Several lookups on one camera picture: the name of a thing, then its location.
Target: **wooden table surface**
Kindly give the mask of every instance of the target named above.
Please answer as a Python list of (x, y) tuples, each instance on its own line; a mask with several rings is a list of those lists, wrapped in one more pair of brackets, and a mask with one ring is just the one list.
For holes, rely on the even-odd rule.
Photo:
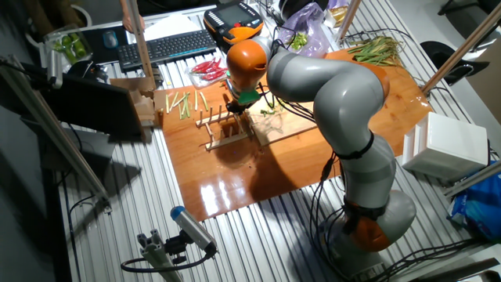
[[(345, 50), (331, 53), (328, 59), (351, 60)], [(403, 136), (428, 112), (431, 107), (416, 83), (401, 67), (384, 67), (390, 78), (390, 95), (370, 121), (374, 133), (383, 136), (393, 148), (395, 156), (402, 154)], [(165, 90), (170, 101), (176, 92), (178, 97), (191, 92), (189, 101), (194, 103), (192, 86)], [(225, 108), (223, 93), (228, 91), (219, 84), (202, 89), (207, 104), (217, 114), (219, 105)], [(164, 114), (162, 129), (171, 155), (176, 178), (185, 207), (197, 220), (204, 220), (257, 201), (288, 193), (303, 186), (317, 183), (320, 172), (329, 159), (332, 149), (317, 128), (296, 136), (261, 147), (256, 138), (243, 139), (207, 152), (210, 141), (207, 130), (198, 128), (195, 122), (209, 113), (200, 97), (199, 112), (191, 111), (191, 117), (179, 120), (178, 109)], [(229, 127), (236, 132), (233, 119), (211, 125), (215, 138), (221, 128), (227, 136)], [(335, 175), (339, 167), (335, 165)]]

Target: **wooden cutting board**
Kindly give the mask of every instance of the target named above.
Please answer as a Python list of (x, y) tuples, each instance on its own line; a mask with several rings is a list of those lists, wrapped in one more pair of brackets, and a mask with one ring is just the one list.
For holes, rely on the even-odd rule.
[[(345, 49), (329, 53), (326, 58), (352, 61), (353, 55), (349, 54), (348, 50)], [(389, 125), (390, 121), (395, 119), (398, 120), (402, 114), (408, 114), (409, 109), (421, 112), (421, 106), (423, 105), (419, 105), (418, 103), (424, 100), (422, 96), (416, 96), (420, 91), (406, 70), (401, 67), (384, 67), (384, 70), (390, 79), (390, 95), (387, 98), (384, 109), (371, 120), (370, 127), (376, 133), (385, 132), (383, 128), (385, 125)], [(269, 102), (272, 101), (271, 94), (268, 94), (267, 98)], [(302, 103), (302, 106), (309, 110), (313, 109), (313, 103)], [(249, 117), (254, 134), (263, 146), (316, 128), (315, 123), (298, 117), (287, 110), (280, 110), (280, 107), (275, 108), (274, 114), (264, 115), (261, 112), (262, 110), (271, 111), (264, 99), (257, 101), (255, 105), (248, 109), (247, 116)], [(399, 148), (395, 149), (397, 149), (395, 154), (402, 154)]]
[[(327, 58), (351, 60), (346, 51), (331, 53)], [(429, 111), (431, 107), (409, 74), (399, 67), (384, 68), (390, 76), (391, 91), (384, 108), (369, 123), (375, 133), (382, 135), (391, 145), (395, 156), (402, 154), (403, 136)], [(189, 101), (194, 105), (192, 86), (163, 91), (172, 101), (179, 91), (190, 91)], [(223, 94), (228, 91), (219, 84), (202, 92), (214, 114), (223, 105)], [(203, 103), (198, 99), (199, 113), (191, 118), (179, 120), (178, 109), (164, 114), (162, 129), (165, 142), (175, 170), (182, 199), (186, 209), (197, 220), (245, 207), (258, 201), (288, 193), (303, 186), (317, 183), (320, 173), (332, 148), (317, 128), (295, 134), (278, 142), (262, 146), (257, 138), (242, 139), (227, 146), (207, 152), (205, 144), (210, 142), (205, 128), (197, 128), (195, 122), (209, 117)], [(234, 120), (211, 125), (212, 132), (228, 134)], [(334, 175), (339, 175), (334, 165)]]

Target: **computer mouse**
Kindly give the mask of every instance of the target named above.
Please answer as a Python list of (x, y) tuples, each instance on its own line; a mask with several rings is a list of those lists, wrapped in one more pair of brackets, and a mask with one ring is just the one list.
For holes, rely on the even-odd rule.
[(107, 31), (103, 33), (104, 47), (108, 49), (115, 49), (118, 47), (118, 39), (115, 31)]

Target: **red chili pepper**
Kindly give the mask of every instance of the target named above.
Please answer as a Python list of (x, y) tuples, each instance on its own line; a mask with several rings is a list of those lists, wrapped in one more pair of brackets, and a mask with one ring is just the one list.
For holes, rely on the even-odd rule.
[(205, 70), (205, 74), (208, 74), (208, 73), (211, 73), (213, 71), (219, 71), (221, 70), (221, 68), (219, 67), (219, 65), (221, 64), (221, 58), (219, 58), (219, 60), (215, 63), (213, 63), (212, 65), (210, 65), (206, 70)]
[(207, 62), (199, 63), (193, 69), (191, 69), (191, 71), (192, 72), (203, 72), (208, 67), (210, 67), (213, 63), (215, 63), (215, 61), (216, 61), (216, 58), (214, 58), (210, 61), (207, 61)]
[(206, 80), (206, 81), (211, 81), (211, 80), (215, 80), (216, 78), (219, 78), (221, 77), (223, 74), (226, 73), (228, 69), (221, 69), (221, 70), (217, 70), (215, 72), (211, 72), (210, 74), (206, 74), (202, 77), (202, 79)]

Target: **white box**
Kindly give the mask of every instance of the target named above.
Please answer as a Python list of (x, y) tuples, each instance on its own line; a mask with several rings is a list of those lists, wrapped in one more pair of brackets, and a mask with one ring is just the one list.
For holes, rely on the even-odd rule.
[(405, 169), (453, 181), (487, 163), (487, 131), (480, 126), (429, 113), (405, 134)]

